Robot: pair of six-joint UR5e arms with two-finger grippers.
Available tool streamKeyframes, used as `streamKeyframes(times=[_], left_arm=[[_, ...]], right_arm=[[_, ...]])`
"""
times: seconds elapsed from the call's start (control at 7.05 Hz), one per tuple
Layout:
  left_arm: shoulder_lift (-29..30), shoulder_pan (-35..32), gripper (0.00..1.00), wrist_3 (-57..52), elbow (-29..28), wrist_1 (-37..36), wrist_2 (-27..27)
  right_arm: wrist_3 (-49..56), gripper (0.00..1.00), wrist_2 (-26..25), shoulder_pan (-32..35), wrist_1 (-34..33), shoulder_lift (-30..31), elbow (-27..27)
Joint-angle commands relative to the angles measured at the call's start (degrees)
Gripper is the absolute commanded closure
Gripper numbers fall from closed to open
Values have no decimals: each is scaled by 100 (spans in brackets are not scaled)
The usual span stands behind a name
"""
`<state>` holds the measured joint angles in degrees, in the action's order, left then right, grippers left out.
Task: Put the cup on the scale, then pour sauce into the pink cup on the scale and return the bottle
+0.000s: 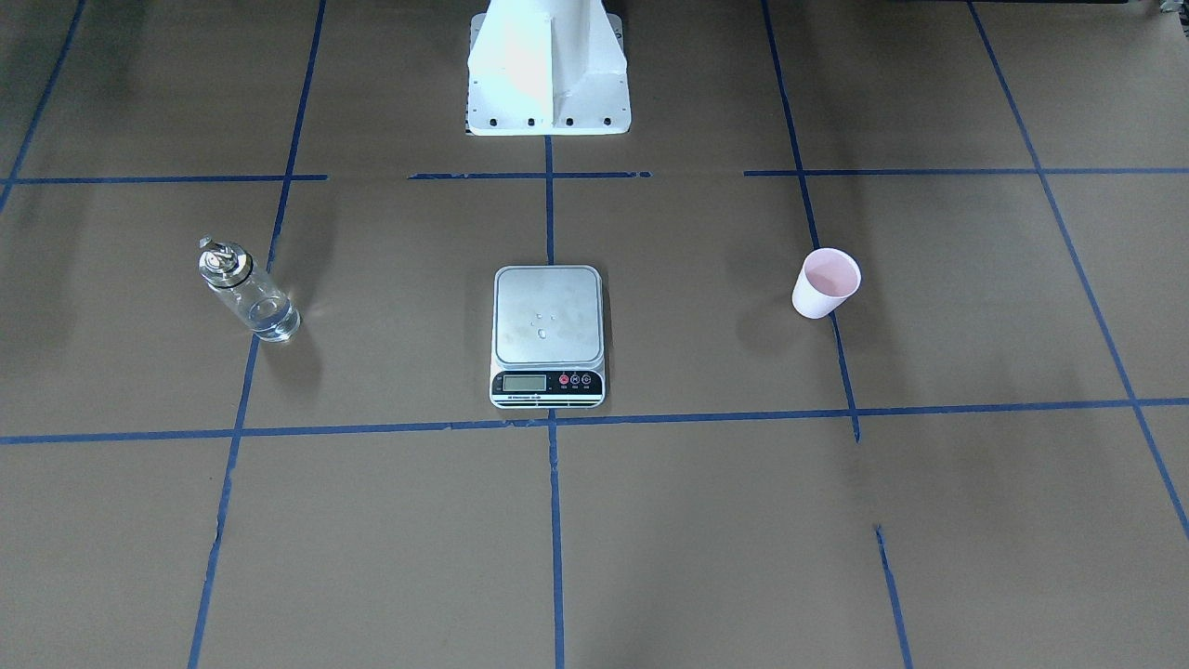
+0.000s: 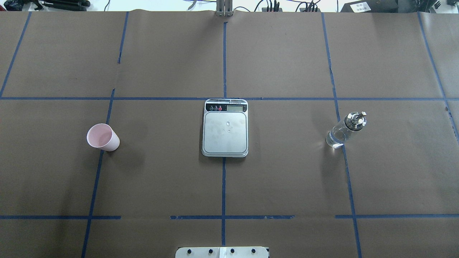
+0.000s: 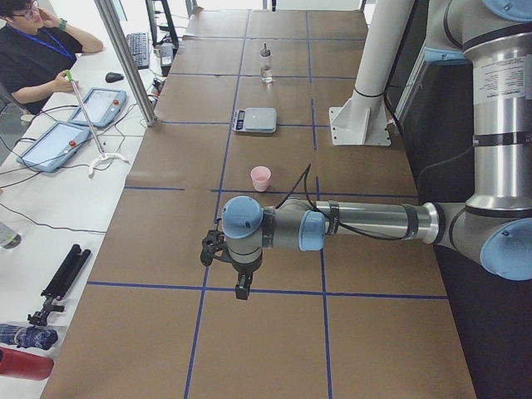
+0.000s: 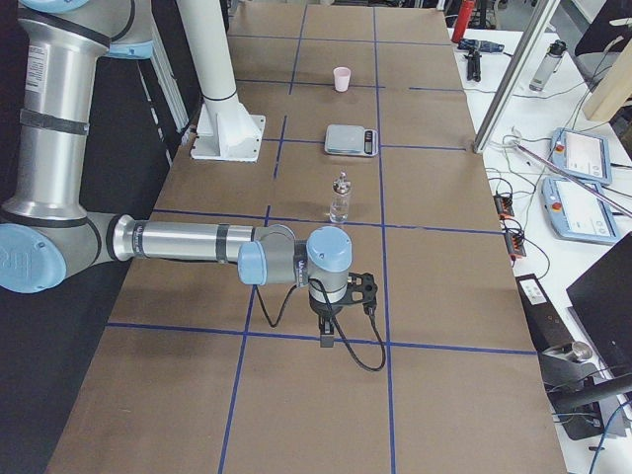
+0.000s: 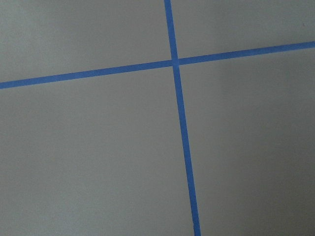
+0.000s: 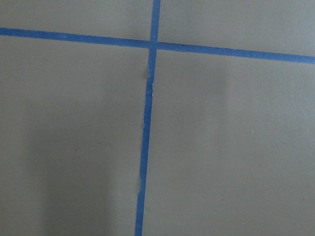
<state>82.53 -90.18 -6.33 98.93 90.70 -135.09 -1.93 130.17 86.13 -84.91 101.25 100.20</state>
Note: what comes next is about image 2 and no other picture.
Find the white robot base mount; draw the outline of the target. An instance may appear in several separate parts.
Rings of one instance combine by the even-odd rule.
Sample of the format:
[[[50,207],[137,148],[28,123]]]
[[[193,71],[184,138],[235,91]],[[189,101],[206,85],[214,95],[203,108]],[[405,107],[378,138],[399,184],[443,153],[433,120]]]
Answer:
[[[269,248],[262,246],[236,247],[183,247],[176,258],[269,258]]]

